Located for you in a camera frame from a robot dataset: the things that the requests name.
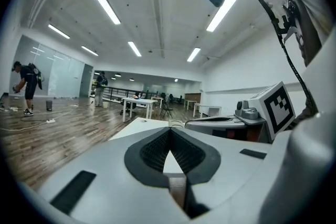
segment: ceiling light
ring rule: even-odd
[[[96,53],[93,52],[92,50],[89,50],[87,47],[82,46],[82,48],[83,48],[84,50],[87,50],[88,52],[92,53],[93,55],[98,56],[98,54],[96,54]]]
[[[56,55],[54,55],[54,57],[55,57],[55,58],[58,58],[58,59],[60,59],[60,60],[64,60],[63,58],[60,58],[60,57],[58,57],[58,56],[56,56]]]
[[[228,13],[235,2],[236,0],[225,0],[206,30],[209,32],[215,31],[216,27],[223,20],[224,16]]]
[[[38,50],[38,51],[40,51],[40,52],[44,52],[44,50],[40,50],[40,49],[35,48],[35,47],[33,47],[33,49],[36,49],[36,50]]]
[[[194,60],[194,58],[196,57],[196,55],[199,53],[200,50],[201,50],[200,48],[195,48],[194,51],[190,54],[187,61],[191,62],[192,60]]]
[[[51,28],[52,30],[54,30],[55,32],[59,33],[61,36],[64,36],[67,39],[70,39],[70,37],[66,34],[64,34],[62,31],[58,30],[55,26],[52,25],[48,25],[49,28]]]
[[[137,47],[135,46],[134,42],[128,42],[128,44],[131,46],[132,50],[135,52],[136,56],[141,57],[141,54],[139,53]]]
[[[106,11],[106,13],[109,15],[109,17],[111,18],[111,20],[114,22],[115,25],[121,24],[120,20],[114,13],[113,9],[111,8],[107,0],[98,0],[98,2],[103,7],[103,9]]]
[[[40,54],[38,54],[38,53],[36,53],[36,52],[34,52],[34,51],[30,51],[31,53],[33,53],[33,54],[36,54],[36,55],[40,55]]]

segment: black cap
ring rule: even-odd
[[[19,61],[16,61],[13,65],[12,72],[15,70],[17,66],[21,66],[21,63]]]

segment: black trash can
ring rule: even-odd
[[[51,111],[53,107],[53,102],[50,100],[46,101],[47,111]]]

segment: wooden floor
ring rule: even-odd
[[[122,105],[110,103],[108,109],[96,108],[93,99],[54,99],[53,111],[46,111],[46,99],[34,100],[34,116],[23,118],[23,109],[18,112],[0,111],[2,148],[6,159],[18,181],[25,182],[33,189],[53,172],[77,157],[93,145],[107,141],[137,117],[145,118],[146,109],[136,108],[135,117],[122,122]],[[5,97],[3,106],[23,105],[24,100]],[[170,105],[172,118],[183,122],[193,118],[193,111],[183,109],[183,105]],[[152,119],[168,121],[159,109],[153,112]],[[52,124],[46,120],[55,119]]]

